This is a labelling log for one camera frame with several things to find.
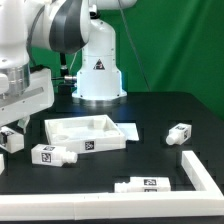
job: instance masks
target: black tabletop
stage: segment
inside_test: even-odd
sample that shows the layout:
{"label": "black tabletop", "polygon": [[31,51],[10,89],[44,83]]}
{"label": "black tabletop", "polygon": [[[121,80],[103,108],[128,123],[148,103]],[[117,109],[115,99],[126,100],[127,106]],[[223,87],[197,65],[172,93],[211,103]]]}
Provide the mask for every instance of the black tabletop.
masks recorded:
{"label": "black tabletop", "polygon": [[[48,144],[44,120],[107,114],[115,123],[136,123],[140,141],[127,141],[125,149],[79,155],[63,167],[33,165],[30,150]],[[165,139],[178,123],[192,125],[183,145],[169,146]],[[180,165],[181,152],[193,150],[224,193],[224,123],[187,93],[129,93],[127,102],[110,107],[75,105],[70,95],[56,95],[52,108],[31,116],[25,148],[14,154],[4,150],[5,171],[0,194],[56,194],[114,192],[114,183],[131,176],[168,177],[173,191],[194,190]],[[178,217],[41,223],[224,223],[223,217]]]}

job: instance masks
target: green background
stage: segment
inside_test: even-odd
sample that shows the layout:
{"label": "green background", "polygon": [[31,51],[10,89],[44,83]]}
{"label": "green background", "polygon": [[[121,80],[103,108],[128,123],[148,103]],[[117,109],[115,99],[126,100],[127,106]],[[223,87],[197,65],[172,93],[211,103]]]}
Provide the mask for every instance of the green background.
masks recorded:
{"label": "green background", "polygon": [[[150,91],[191,93],[224,119],[224,1],[138,0],[124,13]],[[101,14],[116,31],[124,89],[148,91],[119,10]],[[53,76],[60,76],[58,53],[34,48],[33,54],[38,64],[50,66]],[[73,56],[66,57],[69,65]],[[78,52],[71,73],[80,67]]]}

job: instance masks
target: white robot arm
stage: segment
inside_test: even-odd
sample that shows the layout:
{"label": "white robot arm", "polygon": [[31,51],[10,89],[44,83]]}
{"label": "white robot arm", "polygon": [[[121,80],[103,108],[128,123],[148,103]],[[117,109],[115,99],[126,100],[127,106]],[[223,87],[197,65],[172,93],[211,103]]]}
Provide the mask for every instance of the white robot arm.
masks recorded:
{"label": "white robot arm", "polygon": [[54,101],[50,71],[29,72],[27,38],[33,46],[65,54],[83,48],[74,101],[125,96],[116,67],[115,32],[99,19],[90,20],[89,8],[126,8],[136,1],[1,0],[0,127],[50,107]]}

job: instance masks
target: white tray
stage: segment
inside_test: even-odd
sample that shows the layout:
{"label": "white tray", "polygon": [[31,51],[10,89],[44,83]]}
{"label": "white tray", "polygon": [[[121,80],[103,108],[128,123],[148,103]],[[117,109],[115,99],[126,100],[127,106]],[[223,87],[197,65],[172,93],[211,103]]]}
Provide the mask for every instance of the white tray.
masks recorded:
{"label": "white tray", "polygon": [[107,115],[45,120],[45,131],[50,145],[76,153],[126,147],[125,135]]}

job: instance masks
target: white border strip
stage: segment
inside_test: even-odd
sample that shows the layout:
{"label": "white border strip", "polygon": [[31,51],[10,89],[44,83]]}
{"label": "white border strip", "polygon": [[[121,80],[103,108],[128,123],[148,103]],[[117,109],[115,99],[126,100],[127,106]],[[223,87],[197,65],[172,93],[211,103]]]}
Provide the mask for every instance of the white border strip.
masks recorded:
{"label": "white border strip", "polygon": [[182,166],[197,191],[0,196],[0,220],[224,215],[224,197],[192,151]]}

